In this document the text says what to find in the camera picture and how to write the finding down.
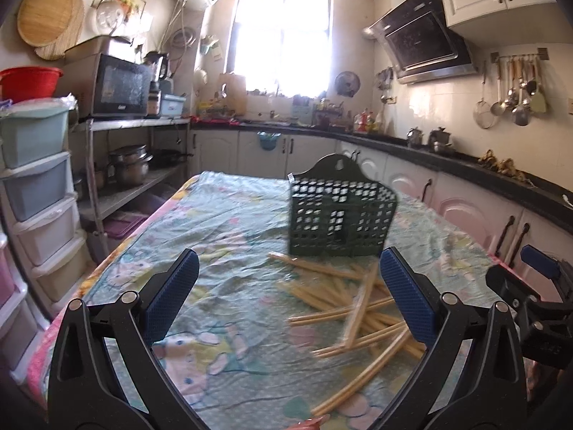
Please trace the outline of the person's left hand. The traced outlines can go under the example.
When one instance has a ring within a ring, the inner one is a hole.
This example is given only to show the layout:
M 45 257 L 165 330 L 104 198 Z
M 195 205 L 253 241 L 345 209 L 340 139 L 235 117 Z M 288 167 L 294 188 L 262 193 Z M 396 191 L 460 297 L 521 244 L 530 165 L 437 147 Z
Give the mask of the person's left hand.
M 289 426 L 285 430 L 321 430 L 322 425 L 324 425 L 329 420 L 329 415 L 322 415 L 319 417 L 313 417 L 303 421 L 299 421 L 292 426 Z

